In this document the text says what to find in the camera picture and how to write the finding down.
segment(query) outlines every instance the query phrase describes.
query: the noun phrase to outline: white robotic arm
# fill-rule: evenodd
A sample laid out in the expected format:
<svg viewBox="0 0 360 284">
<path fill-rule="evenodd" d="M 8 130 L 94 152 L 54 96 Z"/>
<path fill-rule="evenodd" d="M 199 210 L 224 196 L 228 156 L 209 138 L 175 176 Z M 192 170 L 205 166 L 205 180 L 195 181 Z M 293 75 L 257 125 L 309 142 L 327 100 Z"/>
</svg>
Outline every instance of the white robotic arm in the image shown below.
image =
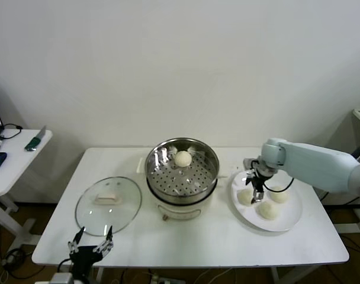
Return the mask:
<svg viewBox="0 0 360 284">
<path fill-rule="evenodd" d="M 271 138 L 257 160 L 245 159 L 246 169 L 254 169 L 256 181 L 266 181 L 278 169 L 292 178 L 328 192 L 349 192 L 360 196 L 360 163 L 350 154 L 309 144 Z M 260 182 L 253 202 L 261 200 Z"/>
</svg>

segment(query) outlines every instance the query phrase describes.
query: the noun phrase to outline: white plate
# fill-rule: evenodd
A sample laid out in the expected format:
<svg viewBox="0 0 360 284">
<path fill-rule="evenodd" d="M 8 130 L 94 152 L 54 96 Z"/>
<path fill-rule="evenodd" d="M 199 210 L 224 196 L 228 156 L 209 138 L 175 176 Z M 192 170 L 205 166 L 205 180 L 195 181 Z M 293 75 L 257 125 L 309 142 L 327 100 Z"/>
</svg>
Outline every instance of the white plate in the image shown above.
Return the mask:
<svg viewBox="0 0 360 284">
<path fill-rule="evenodd" d="M 245 185 L 245 182 L 242 181 L 242 179 L 245 178 L 246 172 L 238 173 L 232 181 L 232 186 L 230 190 L 234 206 L 244 219 L 263 230 L 271 232 L 288 231 L 296 225 L 298 220 L 300 220 L 301 218 L 301 214 L 303 212 L 303 204 L 297 191 L 292 188 L 292 186 L 287 190 L 289 194 L 289 199 L 286 203 L 280 204 L 272 201 L 279 208 L 279 216 L 275 220 L 267 220 L 260 216 L 258 213 L 257 207 L 260 203 L 253 204 L 251 206 L 245 206 L 239 203 L 237 194 L 245 188 L 252 188 L 251 183 L 249 185 Z M 268 187 L 280 186 L 282 188 L 284 186 L 287 186 L 284 184 L 280 184 L 279 182 L 272 179 L 267 180 L 266 185 Z M 272 200 L 269 196 L 269 191 L 266 189 L 264 191 L 265 193 L 263 201 Z"/>
</svg>

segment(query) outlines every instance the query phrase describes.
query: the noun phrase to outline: steamed bun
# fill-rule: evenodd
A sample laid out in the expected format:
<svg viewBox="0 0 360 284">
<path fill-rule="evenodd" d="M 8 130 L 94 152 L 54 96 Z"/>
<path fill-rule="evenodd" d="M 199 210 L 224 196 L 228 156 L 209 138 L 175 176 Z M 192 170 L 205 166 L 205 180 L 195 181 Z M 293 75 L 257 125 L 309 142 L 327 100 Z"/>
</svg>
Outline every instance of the steamed bun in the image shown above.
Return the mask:
<svg viewBox="0 0 360 284">
<path fill-rule="evenodd" d="M 261 216 L 268 220 L 274 220 L 279 215 L 279 208 L 269 201 L 264 201 L 258 206 Z"/>
<path fill-rule="evenodd" d="M 188 167 L 192 163 L 192 156 L 187 151 L 177 152 L 175 156 L 175 165 L 178 167 Z"/>
<path fill-rule="evenodd" d="M 275 191 L 280 191 L 281 188 L 278 186 L 274 186 L 272 188 Z M 289 194 L 287 191 L 283 191 L 283 192 L 269 192 L 269 196 L 271 197 L 271 199 L 277 203 L 286 203 L 289 199 Z"/>
<path fill-rule="evenodd" d="M 237 194 L 237 198 L 240 204 L 251 206 L 251 200 L 253 196 L 253 189 L 252 188 L 246 188 L 244 190 L 241 190 Z"/>
</svg>

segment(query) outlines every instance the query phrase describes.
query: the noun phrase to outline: glass lid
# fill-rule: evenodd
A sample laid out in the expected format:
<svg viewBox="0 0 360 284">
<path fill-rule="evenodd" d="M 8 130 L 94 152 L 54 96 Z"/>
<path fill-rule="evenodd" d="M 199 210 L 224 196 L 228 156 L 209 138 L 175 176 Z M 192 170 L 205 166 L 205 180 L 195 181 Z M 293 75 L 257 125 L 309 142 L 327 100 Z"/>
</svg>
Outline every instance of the glass lid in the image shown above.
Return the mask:
<svg viewBox="0 0 360 284">
<path fill-rule="evenodd" d="M 117 176 L 99 180 L 80 197 L 75 209 L 76 222 L 90 235 L 121 231 L 135 218 L 142 204 L 142 193 L 133 180 Z"/>
</svg>

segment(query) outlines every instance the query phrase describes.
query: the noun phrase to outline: knife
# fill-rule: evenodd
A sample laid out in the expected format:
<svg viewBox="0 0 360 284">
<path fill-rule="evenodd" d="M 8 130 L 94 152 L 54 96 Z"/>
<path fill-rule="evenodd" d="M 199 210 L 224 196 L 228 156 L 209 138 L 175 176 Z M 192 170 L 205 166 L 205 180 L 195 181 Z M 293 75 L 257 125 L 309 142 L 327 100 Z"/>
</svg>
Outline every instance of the knife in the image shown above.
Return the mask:
<svg viewBox="0 0 360 284">
<path fill-rule="evenodd" d="M 39 145 L 39 143 L 41 142 L 43 136 L 46 134 L 46 126 L 44 126 L 39 132 L 38 134 L 31 139 L 31 141 L 25 146 L 25 150 L 26 151 L 36 151 L 37 150 L 37 146 Z"/>
</svg>

